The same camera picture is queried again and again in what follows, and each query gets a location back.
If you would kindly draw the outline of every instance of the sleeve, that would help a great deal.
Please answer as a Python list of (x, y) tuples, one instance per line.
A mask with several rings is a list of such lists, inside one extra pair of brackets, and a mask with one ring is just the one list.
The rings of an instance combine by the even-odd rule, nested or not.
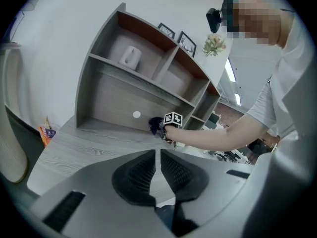
[(266, 127), (271, 128), (276, 124), (276, 117), (273, 107), (272, 90), (268, 81), (262, 88), (254, 105), (247, 112)]

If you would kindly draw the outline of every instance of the snack package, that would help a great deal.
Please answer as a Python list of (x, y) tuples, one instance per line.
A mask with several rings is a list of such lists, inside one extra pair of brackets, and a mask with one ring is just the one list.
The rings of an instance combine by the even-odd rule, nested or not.
[(39, 132), (41, 134), (41, 138), (44, 144), (44, 147), (47, 147), (50, 140), (54, 137), (56, 134), (56, 131), (53, 129), (46, 129), (44, 127), (39, 126)]

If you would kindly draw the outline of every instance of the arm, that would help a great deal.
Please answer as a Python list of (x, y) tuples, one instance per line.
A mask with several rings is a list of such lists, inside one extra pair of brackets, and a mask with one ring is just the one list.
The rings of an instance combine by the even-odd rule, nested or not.
[(250, 144), (267, 130), (264, 124), (250, 115), (244, 115), (224, 129), (185, 130), (166, 126), (166, 136), (177, 142), (212, 151), (231, 151)]

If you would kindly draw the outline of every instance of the ceiling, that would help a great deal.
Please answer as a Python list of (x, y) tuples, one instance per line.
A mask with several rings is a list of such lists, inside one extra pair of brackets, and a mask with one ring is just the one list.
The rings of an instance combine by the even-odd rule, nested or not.
[[(285, 0), (265, 1), (275, 8), (293, 10)], [(224, 70), (217, 87), (222, 94), (220, 102), (246, 113), (272, 75), (280, 58), (281, 50), (277, 46), (257, 44), (255, 39), (233, 39), (229, 60), (236, 82), (231, 82)], [(240, 95), (241, 106), (236, 104), (235, 93)]]

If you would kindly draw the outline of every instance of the white wall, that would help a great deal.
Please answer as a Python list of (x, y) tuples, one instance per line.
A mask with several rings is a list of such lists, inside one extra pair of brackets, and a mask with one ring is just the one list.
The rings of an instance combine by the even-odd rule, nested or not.
[[(77, 82), (88, 48), (122, 2), (128, 12), (153, 25), (162, 22), (170, 27), (175, 39), (184, 31), (197, 44), (196, 61), (218, 84), (231, 40), (226, 40), (227, 49), (217, 57), (205, 58), (201, 50), (210, 33), (205, 14), (210, 7), (220, 8), (222, 0), (39, 0), (33, 11), (24, 12), (13, 38), (22, 47), (14, 58), (20, 59), (20, 65), (8, 71), (19, 77), (16, 85), (8, 86), (7, 104), (18, 116), (37, 127), (46, 115), (59, 126), (74, 115)], [(18, 97), (11, 98), (11, 93)]]

